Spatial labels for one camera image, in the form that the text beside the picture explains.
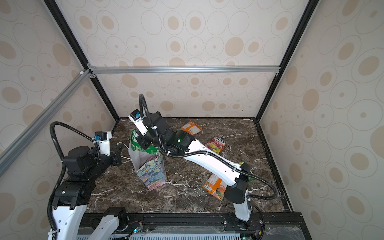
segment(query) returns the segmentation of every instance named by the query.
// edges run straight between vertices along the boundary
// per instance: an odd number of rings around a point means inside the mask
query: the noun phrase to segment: horizontal metal bar
[[[278,73],[280,66],[187,66],[187,67],[91,67],[96,74],[115,73]]]
[[[89,70],[84,70],[78,75],[42,113],[31,123],[0,156],[0,176],[11,166],[17,157],[24,151],[40,131],[51,121],[52,117],[60,111],[73,93],[80,87],[83,81],[90,76]]]

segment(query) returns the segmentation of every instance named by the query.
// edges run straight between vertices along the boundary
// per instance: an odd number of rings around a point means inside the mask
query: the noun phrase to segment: ventilation grille
[[[88,240],[91,235],[77,235],[77,240]],[[112,235],[108,240],[124,237]],[[135,234],[129,240],[240,240],[238,233],[207,233],[207,234]]]

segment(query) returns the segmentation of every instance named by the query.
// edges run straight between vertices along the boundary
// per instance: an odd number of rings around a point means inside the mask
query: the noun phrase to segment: wall
[[[62,0],[94,66],[279,65],[307,1]]]
[[[38,0],[0,4],[0,154],[82,67]]]
[[[120,117],[139,109],[167,117],[255,117],[274,73],[99,74]]]
[[[115,121],[86,80],[50,122],[61,121],[93,136],[110,131]],[[74,132],[57,126],[64,155],[78,146],[93,146]],[[50,229],[46,205],[61,171],[49,124],[0,177],[0,240],[43,240]]]
[[[383,1],[323,1],[261,119],[313,239],[384,234],[383,23]]]

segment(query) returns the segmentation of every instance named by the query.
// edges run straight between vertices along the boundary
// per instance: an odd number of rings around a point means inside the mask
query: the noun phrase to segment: white clip
[[[54,234],[54,233],[58,233],[58,232],[59,232],[59,230],[50,231],[50,232],[48,232],[48,236],[49,236],[49,235],[52,235],[52,234]]]

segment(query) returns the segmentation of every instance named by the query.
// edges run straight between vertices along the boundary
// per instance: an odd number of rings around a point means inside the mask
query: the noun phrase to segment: brown marble surface
[[[255,125],[251,119],[167,119],[174,130],[188,121],[194,121],[203,129],[195,137],[203,144],[213,137],[225,140],[222,156],[232,162],[244,160],[251,165],[252,172],[275,185],[273,176],[260,143]],[[123,142],[129,146],[129,137],[134,129],[129,119],[118,124],[111,144]],[[125,148],[122,156],[129,157]],[[109,167],[96,180],[87,212],[104,212],[108,207],[125,207],[127,212],[234,212],[233,204],[227,199],[220,200],[211,196],[202,185],[211,176],[205,168],[185,159],[165,157],[168,183],[148,191],[133,170],[131,162],[122,159],[120,167]],[[252,181],[248,189],[252,194],[268,195],[272,193],[267,186]],[[282,212],[281,199],[265,201],[252,199],[263,212]]]

